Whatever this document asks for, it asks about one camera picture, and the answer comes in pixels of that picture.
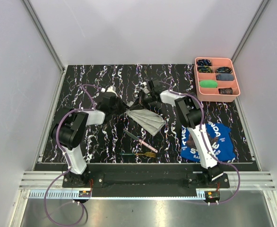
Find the grey cloth napkin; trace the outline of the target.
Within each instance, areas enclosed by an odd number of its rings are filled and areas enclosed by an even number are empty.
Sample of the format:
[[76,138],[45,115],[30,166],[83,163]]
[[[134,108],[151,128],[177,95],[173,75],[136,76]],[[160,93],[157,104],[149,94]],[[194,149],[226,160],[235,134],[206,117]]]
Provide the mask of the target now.
[[149,134],[155,136],[162,127],[165,125],[165,120],[158,114],[148,110],[127,110],[126,115],[130,117],[133,121],[139,124],[143,129],[145,129]]

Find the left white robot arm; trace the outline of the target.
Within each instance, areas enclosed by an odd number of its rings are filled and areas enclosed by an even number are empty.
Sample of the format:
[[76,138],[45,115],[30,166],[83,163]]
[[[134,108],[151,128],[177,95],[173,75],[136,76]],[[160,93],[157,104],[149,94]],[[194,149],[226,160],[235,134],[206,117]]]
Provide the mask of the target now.
[[93,184],[80,147],[87,127],[106,124],[113,116],[119,116],[128,109],[116,93],[109,91],[102,95],[99,103],[93,103],[91,108],[65,107],[54,118],[49,136],[57,143],[68,165],[68,170],[63,173],[63,187],[79,188]]

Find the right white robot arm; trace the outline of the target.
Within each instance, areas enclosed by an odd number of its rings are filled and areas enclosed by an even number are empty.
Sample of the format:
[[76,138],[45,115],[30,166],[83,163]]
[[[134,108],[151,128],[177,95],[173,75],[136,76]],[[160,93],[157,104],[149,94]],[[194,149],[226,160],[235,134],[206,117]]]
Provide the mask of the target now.
[[209,188],[215,186],[224,173],[208,139],[200,101],[195,95],[174,92],[161,84],[157,79],[142,84],[137,99],[130,104],[130,117],[142,116],[149,103],[160,102],[174,106],[182,126],[189,130],[197,147],[202,167],[201,182]]

